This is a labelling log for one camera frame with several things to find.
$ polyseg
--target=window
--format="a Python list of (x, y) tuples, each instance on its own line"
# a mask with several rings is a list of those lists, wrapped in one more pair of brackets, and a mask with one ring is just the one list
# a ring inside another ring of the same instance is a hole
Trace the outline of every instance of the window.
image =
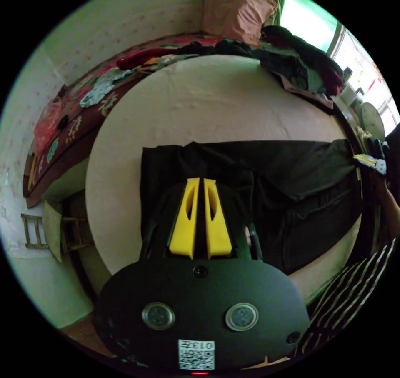
[(312, 0), (284, 0), (280, 24), (324, 52), (336, 40), (338, 20)]
[(361, 88), (364, 92), (363, 100), (371, 103), (378, 110), (387, 136), (400, 123), (396, 103), (371, 56), (347, 30), (334, 60), (342, 69), (351, 68), (353, 74), (349, 80), (350, 86), (353, 89)]
[(385, 79), (360, 42), (330, 13), (312, 0), (284, 0), (280, 24), (326, 52), (344, 70), (351, 68), (350, 86), (378, 110), (387, 136), (400, 123), (399, 111)]

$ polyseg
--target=round clock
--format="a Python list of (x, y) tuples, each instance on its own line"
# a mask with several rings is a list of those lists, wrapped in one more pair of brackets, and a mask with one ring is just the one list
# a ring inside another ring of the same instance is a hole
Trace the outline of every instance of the round clock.
[(358, 118), (363, 130), (368, 131), (373, 137), (381, 142), (385, 141), (385, 127), (378, 110), (368, 102), (360, 105), (358, 108)]

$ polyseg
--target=blue cloth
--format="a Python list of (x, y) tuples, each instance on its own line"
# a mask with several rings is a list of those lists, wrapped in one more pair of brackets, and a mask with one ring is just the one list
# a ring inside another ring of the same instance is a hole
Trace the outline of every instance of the blue cloth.
[(133, 74), (135, 71), (136, 69), (122, 71), (118, 67), (108, 71), (99, 78), (93, 89), (79, 102), (80, 106), (87, 108), (98, 104), (106, 94), (113, 90), (116, 81), (126, 77), (127, 75)]

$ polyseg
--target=striped cloth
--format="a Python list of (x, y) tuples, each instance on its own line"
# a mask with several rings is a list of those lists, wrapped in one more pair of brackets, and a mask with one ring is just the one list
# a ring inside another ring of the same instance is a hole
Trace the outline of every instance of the striped cloth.
[(396, 241), (354, 265), (345, 267), (310, 305), (310, 327), (290, 358), (313, 352), (354, 319), (385, 272)]

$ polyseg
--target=person's arm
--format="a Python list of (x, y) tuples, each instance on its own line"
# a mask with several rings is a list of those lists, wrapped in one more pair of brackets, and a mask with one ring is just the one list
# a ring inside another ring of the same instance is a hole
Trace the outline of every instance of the person's arm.
[(375, 184), (375, 192), (388, 225), (390, 238), (398, 238), (400, 237), (400, 207), (386, 186), (384, 178), (374, 173), (372, 180)]

